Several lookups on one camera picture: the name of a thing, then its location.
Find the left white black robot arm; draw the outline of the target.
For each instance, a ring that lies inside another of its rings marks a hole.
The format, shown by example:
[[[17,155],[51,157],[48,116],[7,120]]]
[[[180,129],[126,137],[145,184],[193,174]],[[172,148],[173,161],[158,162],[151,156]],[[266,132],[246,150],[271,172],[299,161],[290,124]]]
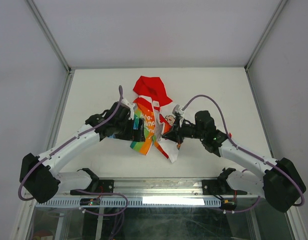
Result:
[[[145,141],[146,118],[127,101],[115,102],[110,109],[94,114],[64,143],[38,156],[27,154],[22,160],[20,188],[25,188],[38,203],[45,203],[57,193],[83,190],[94,194],[99,178],[89,168],[62,172],[72,159],[105,138],[131,142]]]

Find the white red rainbow kids jacket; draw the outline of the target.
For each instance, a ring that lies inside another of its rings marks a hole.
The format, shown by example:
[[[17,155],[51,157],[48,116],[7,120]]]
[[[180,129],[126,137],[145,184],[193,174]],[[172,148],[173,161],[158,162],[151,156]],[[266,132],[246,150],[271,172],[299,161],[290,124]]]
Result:
[[[170,129],[181,127],[179,120],[172,113],[176,103],[167,96],[165,85],[159,77],[141,76],[135,83],[133,91],[138,97],[133,101],[136,104],[134,115],[144,119],[144,142],[133,141],[130,147],[146,155],[154,145],[172,163],[178,158],[181,144],[162,138]],[[215,150],[210,153],[220,155],[219,148],[228,136],[216,129],[214,138]]]

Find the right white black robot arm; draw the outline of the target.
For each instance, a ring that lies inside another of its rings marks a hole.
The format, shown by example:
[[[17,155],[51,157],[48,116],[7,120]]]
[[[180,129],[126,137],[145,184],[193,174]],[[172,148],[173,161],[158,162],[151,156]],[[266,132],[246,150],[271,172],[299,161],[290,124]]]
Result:
[[[185,138],[199,139],[211,154],[230,160],[244,168],[225,168],[218,176],[217,187],[224,194],[240,190],[264,198],[277,211],[285,213],[292,206],[304,204],[306,187],[295,165],[287,158],[280,160],[258,155],[235,143],[231,136],[218,130],[209,111],[195,114],[194,123],[186,120],[181,110],[174,110],[174,123],[163,138],[182,144]]]

